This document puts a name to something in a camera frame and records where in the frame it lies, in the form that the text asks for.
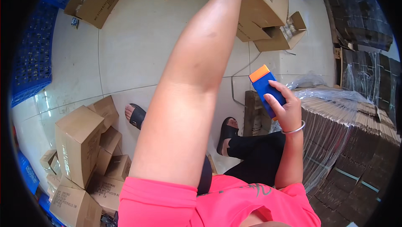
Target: bracelet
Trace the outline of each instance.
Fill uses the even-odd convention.
[[[282,134],[284,134],[284,135],[285,135],[285,134],[292,134],[292,133],[294,133],[294,132],[297,132],[297,131],[299,131],[299,130],[302,130],[302,129],[304,128],[304,126],[305,126],[305,121],[302,120],[301,122],[302,122],[301,127],[298,128],[298,129],[296,129],[296,130],[293,130],[293,131],[290,131],[290,132],[284,132],[284,131],[281,129]]]

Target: cable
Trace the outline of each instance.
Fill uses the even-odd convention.
[[[233,77],[234,77],[236,74],[238,74],[238,73],[240,73],[241,71],[243,71],[243,70],[244,70],[245,68],[247,68],[248,66],[250,66],[250,65],[260,56],[260,54],[261,54],[261,52],[257,55],[257,57],[254,58],[254,60],[252,60],[252,61],[251,61],[249,64],[247,64],[244,68],[240,69],[239,71],[237,71],[234,75],[232,75],[232,76],[230,77],[230,82],[231,82],[231,84],[232,84],[232,99],[233,99],[233,101],[236,102],[236,103],[239,104],[239,105],[242,105],[243,107],[246,107],[246,108],[247,108],[246,105],[244,105],[243,103],[241,103],[241,102],[237,101],[236,99],[234,99]]]

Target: sandal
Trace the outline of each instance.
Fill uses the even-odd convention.
[[[141,124],[144,121],[146,112],[137,104],[130,103],[130,105],[135,108],[130,117],[130,124],[141,130]]]
[[[234,118],[228,117],[222,123],[221,136],[219,137],[218,146],[216,147],[216,152],[218,152],[218,154],[220,154],[220,155],[222,155],[222,147],[224,145],[224,140],[228,139],[228,138],[234,138],[235,136],[237,136],[237,133],[239,131],[239,129],[236,129],[236,128],[228,125],[229,119],[234,119]]]

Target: finger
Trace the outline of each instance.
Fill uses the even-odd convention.
[[[282,96],[286,99],[286,102],[289,103],[291,99],[295,97],[295,95],[287,88],[287,86],[282,83],[276,82],[274,80],[269,80],[269,85],[276,88],[279,92],[281,92]]]
[[[276,115],[281,115],[285,109],[281,106],[279,101],[275,99],[272,94],[264,94],[264,98],[267,103],[271,106],[272,110],[274,110]]]

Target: pink shirt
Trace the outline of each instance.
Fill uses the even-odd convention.
[[[300,183],[279,191],[217,175],[209,193],[200,196],[191,186],[127,177],[120,194],[119,227],[238,227],[254,210],[292,227],[321,226]]]

